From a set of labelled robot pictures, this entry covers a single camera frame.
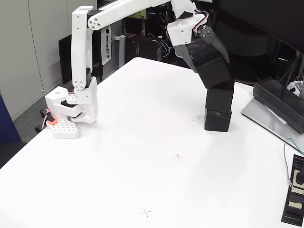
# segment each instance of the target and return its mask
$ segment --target green cable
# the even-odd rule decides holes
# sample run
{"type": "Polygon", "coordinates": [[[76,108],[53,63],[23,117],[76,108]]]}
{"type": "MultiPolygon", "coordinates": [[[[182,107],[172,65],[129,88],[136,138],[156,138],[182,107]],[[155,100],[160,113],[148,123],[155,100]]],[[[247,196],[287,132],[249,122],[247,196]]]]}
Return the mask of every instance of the green cable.
{"type": "Polygon", "coordinates": [[[288,139],[290,139],[290,140],[293,142],[293,144],[295,145],[295,147],[297,148],[297,150],[298,150],[302,155],[304,155],[304,152],[297,146],[297,144],[295,144],[295,142],[293,141],[292,138],[287,138],[287,139],[285,140],[285,142],[284,142],[284,159],[285,159],[285,164],[286,164],[287,181],[288,181],[289,186],[292,188],[292,187],[293,187],[293,184],[292,184],[292,182],[291,182],[291,180],[290,180],[290,178],[289,178],[288,165],[287,165],[287,160],[286,160],[286,155],[285,155],[285,146],[286,146],[286,143],[287,143],[288,139]]]}

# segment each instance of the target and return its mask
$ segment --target dark floor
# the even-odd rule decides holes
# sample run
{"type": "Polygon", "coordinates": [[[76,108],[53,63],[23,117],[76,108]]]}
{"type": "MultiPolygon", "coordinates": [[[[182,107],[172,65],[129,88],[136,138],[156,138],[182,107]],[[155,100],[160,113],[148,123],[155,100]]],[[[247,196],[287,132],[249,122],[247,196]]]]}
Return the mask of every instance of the dark floor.
{"type": "Polygon", "coordinates": [[[23,142],[28,143],[37,135],[35,127],[42,125],[43,119],[41,118],[40,111],[43,109],[47,109],[47,103],[44,97],[14,121],[23,142]]]}

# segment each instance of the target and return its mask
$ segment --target computer tower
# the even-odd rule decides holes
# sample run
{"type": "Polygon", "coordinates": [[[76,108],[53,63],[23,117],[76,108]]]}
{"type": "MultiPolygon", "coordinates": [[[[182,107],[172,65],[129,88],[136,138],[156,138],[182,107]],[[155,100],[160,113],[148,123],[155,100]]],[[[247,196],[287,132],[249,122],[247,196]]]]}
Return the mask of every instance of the computer tower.
{"type": "Polygon", "coordinates": [[[162,61],[162,39],[125,33],[125,63],[135,57],[162,61]]]}

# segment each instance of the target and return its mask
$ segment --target pencil mark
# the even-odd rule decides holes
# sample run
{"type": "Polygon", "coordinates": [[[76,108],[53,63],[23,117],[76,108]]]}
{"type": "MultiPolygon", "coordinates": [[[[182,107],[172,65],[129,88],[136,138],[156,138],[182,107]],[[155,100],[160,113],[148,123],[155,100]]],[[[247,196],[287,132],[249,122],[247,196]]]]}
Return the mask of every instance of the pencil mark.
{"type": "Polygon", "coordinates": [[[180,156],[179,154],[176,155],[176,157],[173,157],[172,159],[182,159],[182,156],[180,156]]]}
{"type": "Polygon", "coordinates": [[[151,212],[151,211],[146,211],[144,208],[143,208],[143,210],[144,210],[144,212],[143,212],[143,213],[140,213],[140,214],[146,214],[146,216],[148,217],[148,214],[147,214],[147,213],[149,213],[149,212],[151,212]]]}

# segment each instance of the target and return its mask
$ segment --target computer equipment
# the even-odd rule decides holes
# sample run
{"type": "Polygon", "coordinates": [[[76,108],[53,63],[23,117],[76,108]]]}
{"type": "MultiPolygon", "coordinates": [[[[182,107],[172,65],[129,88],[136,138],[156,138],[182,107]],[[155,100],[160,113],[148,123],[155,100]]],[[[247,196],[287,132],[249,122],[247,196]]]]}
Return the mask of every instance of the computer equipment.
{"type": "Polygon", "coordinates": [[[302,0],[218,0],[218,8],[304,53],[302,0]]]}
{"type": "Polygon", "coordinates": [[[135,57],[162,61],[162,39],[134,33],[125,33],[125,63],[135,57]]]}

